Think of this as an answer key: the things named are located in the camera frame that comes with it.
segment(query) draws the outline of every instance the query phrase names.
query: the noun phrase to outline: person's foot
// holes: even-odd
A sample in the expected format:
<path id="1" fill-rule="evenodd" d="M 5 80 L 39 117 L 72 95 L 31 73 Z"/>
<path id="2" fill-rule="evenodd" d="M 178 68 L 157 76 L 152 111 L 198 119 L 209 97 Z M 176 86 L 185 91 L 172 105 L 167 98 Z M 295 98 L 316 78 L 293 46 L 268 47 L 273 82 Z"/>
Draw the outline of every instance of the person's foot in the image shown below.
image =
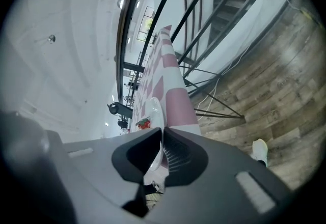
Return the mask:
<path id="1" fill-rule="evenodd" d="M 268 147 L 264 140 L 258 139 L 253 142 L 253 158 L 257 161 L 263 161 L 267 167 Z"/>

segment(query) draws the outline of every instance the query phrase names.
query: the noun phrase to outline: white ceiling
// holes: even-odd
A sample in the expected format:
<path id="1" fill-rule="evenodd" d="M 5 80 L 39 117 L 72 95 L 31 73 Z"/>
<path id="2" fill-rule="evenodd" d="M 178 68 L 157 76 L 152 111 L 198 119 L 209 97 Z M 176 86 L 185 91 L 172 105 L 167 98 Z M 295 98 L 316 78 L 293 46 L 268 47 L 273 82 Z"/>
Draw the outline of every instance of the white ceiling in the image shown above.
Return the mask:
<path id="1" fill-rule="evenodd" d="M 116 94 L 117 1 L 16 0 L 0 41 L 1 109 L 20 111 L 63 142 L 102 137 Z"/>

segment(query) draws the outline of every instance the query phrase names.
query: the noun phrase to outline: white plate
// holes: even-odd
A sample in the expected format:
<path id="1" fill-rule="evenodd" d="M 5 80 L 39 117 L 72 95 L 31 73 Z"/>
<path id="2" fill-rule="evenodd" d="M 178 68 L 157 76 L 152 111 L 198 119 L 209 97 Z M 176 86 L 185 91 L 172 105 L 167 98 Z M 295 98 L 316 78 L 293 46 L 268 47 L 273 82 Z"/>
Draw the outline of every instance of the white plate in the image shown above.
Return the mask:
<path id="1" fill-rule="evenodd" d="M 148 103 L 146 103 L 146 112 L 145 112 L 147 117 L 149 118 L 149 121 L 151 122 L 151 128 L 156 128 L 159 127 L 161 128 L 162 135 L 163 135 L 163 130 L 164 130 L 164 115 L 162 111 L 161 104 L 159 100 L 156 97 L 152 97 Z M 155 171 L 158 169 L 158 167 L 161 165 L 162 160 L 163 160 L 163 144 L 162 142 L 159 144 L 159 152 L 154 159 L 151 167 L 149 170 Z"/>

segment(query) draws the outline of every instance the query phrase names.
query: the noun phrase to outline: table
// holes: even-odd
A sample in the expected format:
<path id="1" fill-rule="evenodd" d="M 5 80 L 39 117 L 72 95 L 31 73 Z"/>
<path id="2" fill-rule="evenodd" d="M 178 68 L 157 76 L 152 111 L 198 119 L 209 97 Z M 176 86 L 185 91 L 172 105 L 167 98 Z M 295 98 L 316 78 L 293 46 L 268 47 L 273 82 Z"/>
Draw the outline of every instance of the table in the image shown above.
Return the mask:
<path id="1" fill-rule="evenodd" d="M 130 131 L 137 131 L 135 124 L 149 116 L 146 114 L 146 103 L 156 97 L 161 104 L 166 127 L 201 135 L 172 46 L 170 31 L 171 26 L 159 31 L 149 54 L 140 86 L 135 93 Z"/>

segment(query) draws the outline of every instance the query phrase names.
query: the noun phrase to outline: wood plank flooring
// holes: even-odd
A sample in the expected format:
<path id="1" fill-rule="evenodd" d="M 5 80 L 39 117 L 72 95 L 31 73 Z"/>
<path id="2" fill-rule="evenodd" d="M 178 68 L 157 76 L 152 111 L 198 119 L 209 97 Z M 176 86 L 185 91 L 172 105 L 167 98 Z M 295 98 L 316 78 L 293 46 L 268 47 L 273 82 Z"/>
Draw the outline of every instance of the wood plank flooring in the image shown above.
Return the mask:
<path id="1" fill-rule="evenodd" d="M 296 0 L 311 10 L 307 0 Z M 202 118 L 202 134 L 251 152 L 265 140 L 268 167 L 290 188 L 318 167 L 326 137 L 325 30 L 290 7 L 239 65 L 220 80 L 215 96 L 244 119 Z M 212 83 L 206 91 L 211 91 Z M 197 108 L 204 95 L 192 98 Z M 200 105 L 207 109 L 210 98 Z M 231 113 L 213 101 L 210 111 Z"/>

